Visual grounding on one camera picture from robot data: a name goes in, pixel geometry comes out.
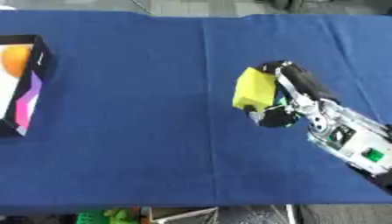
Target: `purple graphic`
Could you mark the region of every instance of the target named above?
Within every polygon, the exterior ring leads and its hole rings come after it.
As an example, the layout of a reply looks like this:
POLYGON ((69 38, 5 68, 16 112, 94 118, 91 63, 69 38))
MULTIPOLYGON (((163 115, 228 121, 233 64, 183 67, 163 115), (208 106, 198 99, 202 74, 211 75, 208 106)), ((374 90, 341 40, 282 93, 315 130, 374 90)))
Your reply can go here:
POLYGON ((15 119, 16 123, 25 129, 29 127, 30 117, 32 115, 32 111, 35 107, 35 102, 33 99, 37 98, 39 95, 39 90, 42 87, 42 81, 39 77, 31 72, 31 87, 30 89, 22 95, 17 100, 17 106, 15 111, 15 119))

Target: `blue tablecloth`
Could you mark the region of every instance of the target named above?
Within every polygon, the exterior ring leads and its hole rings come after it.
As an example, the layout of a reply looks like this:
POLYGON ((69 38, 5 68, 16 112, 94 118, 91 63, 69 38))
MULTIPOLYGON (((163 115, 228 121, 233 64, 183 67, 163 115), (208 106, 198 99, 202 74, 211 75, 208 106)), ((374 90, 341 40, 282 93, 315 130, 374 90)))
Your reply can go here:
POLYGON ((248 66, 294 60, 341 101, 392 122, 391 17, 146 17, 2 11, 57 67, 28 135, 0 139, 0 211, 128 205, 392 202, 306 142, 232 108, 248 66))

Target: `yellow foam cube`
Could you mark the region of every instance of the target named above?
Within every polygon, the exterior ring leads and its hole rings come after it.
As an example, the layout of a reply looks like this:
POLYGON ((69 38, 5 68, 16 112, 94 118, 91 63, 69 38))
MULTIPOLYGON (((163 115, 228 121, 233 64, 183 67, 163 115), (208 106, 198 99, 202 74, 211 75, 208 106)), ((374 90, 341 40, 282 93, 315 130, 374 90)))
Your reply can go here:
POLYGON ((274 103, 277 88, 276 79, 275 75, 248 67, 237 80, 233 107, 243 109, 251 105, 261 112, 271 106, 274 103))

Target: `box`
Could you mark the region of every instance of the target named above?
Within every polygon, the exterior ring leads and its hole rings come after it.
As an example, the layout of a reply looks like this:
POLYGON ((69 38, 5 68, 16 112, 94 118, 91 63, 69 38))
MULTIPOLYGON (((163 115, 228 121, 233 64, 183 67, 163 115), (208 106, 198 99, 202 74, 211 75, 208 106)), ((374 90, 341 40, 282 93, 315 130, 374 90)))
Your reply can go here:
POLYGON ((51 57, 39 36, 0 36, 0 137, 26 134, 51 57))

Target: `floor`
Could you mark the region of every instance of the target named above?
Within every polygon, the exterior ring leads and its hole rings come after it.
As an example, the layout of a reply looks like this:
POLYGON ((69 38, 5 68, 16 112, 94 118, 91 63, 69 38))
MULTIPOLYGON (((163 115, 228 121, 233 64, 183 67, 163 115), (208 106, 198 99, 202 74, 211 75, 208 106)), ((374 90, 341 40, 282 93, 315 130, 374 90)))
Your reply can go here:
MULTIPOLYGON (((167 17, 242 17, 286 13, 275 10, 269 3, 255 3, 253 0, 0 0, 0 4, 22 10, 135 11, 167 17)), ((384 14, 390 7, 390 0, 336 0, 333 3, 306 3, 300 13, 384 14)), ((392 223, 392 206, 389 205, 320 205, 309 208, 314 220, 309 221, 311 224, 392 223)), ((225 207, 220 210, 223 214, 220 223, 288 223, 284 213, 281 213, 282 216, 270 209, 271 206, 225 207)))
MULTIPOLYGON (((169 17, 241 17, 249 14, 285 13, 254 0, 0 0, 23 10, 136 11, 169 17)), ((335 0, 307 3, 301 13, 383 14, 389 0, 335 0)))

